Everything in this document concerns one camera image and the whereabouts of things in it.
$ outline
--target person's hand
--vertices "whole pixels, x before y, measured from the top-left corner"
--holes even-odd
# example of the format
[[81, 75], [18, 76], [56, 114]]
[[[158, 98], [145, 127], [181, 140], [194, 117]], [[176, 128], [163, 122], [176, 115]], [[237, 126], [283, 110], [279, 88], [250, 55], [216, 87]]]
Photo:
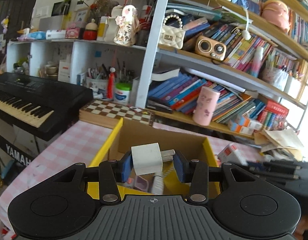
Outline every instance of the person's hand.
[[308, 230], [308, 215], [301, 217], [293, 235], [297, 240], [303, 240], [303, 233], [306, 230]]

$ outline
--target gray ribbed panel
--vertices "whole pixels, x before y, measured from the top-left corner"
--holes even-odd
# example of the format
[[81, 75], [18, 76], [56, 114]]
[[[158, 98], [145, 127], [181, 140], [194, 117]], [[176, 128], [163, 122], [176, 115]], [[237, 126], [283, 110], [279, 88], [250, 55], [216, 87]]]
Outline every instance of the gray ribbed panel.
[[[180, 196], [127, 196], [103, 207], [84, 230], [64, 240], [243, 240], [220, 227], [206, 208]], [[294, 240], [286, 235], [278, 240]]]

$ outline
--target green lid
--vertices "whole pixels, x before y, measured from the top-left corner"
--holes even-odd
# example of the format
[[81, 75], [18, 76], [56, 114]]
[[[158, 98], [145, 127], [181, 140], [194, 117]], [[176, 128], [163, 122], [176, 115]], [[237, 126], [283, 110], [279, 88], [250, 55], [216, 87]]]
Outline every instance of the green lid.
[[115, 87], [119, 90], [123, 90], [123, 91], [131, 91], [132, 90], [132, 84], [128, 84], [128, 83], [117, 83], [115, 85]]

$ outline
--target pink piggy bank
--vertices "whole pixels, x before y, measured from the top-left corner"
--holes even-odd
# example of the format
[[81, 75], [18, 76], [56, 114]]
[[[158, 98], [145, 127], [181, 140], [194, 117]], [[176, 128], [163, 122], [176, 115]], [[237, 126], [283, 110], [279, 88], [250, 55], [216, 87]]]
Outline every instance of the pink piggy bank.
[[289, 9], [279, 0], [267, 0], [263, 4], [262, 17], [286, 33], [290, 30]]

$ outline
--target red doll figurine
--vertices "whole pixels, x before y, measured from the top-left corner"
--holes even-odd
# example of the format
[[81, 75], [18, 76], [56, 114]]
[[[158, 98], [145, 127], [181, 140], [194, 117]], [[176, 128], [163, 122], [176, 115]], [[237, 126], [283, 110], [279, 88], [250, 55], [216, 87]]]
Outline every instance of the red doll figurine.
[[107, 98], [113, 99], [113, 87], [115, 82], [115, 68], [110, 68], [109, 82], [107, 84]]

